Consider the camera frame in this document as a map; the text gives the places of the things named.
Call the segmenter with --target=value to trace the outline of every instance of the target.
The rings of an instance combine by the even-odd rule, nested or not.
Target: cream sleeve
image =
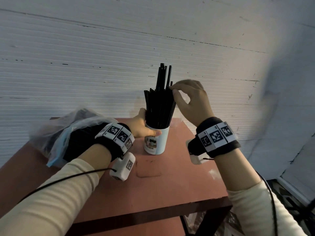
[[[271,197],[263,181],[248,190],[228,191],[228,194],[245,235],[274,235]],[[278,235],[306,235],[275,194],[273,198],[277,212]]]
[[[90,164],[74,159],[42,185],[90,170]],[[98,183],[97,173],[91,173],[34,193],[0,219],[0,235],[64,236]]]

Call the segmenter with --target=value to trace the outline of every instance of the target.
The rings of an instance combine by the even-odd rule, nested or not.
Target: right hand
[[[212,112],[208,95],[199,81],[191,79],[181,80],[169,88],[173,91],[174,100],[181,113],[196,127],[204,120],[215,116]],[[181,96],[179,90],[190,97],[188,104]]]

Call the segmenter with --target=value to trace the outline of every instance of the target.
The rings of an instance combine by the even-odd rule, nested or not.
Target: bundle of black straws
[[[176,103],[173,93],[169,89],[173,82],[170,82],[172,66],[169,66],[168,77],[165,86],[167,66],[161,63],[158,69],[158,80],[155,90],[145,90],[144,96],[147,103],[146,121],[149,127],[155,129],[167,128],[172,120]]]

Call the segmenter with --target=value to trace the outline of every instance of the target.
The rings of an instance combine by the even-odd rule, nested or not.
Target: table edge
[[[95,234],[108,230],[133,226],[136,224],[148,223],[156,220],[162,220],[211,209],[218,209],[227,206],[232,206],[232,203],[227,196],[224,196],[221,198],[207,199],[125,215],[89,220],[85,222],[74,223],[70,227],[66,236]]]

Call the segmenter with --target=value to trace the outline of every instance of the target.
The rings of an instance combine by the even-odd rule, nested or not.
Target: left hand
[[[159,136],[162,134],[160,130],[153,130],[147,128],[145,126],[145,119],[146,119],[146,109],[140,108],[140,111],[137,116],[130,119],[126,125],[130,128],[131,133],[135,138],[143,138],[146,136]]]

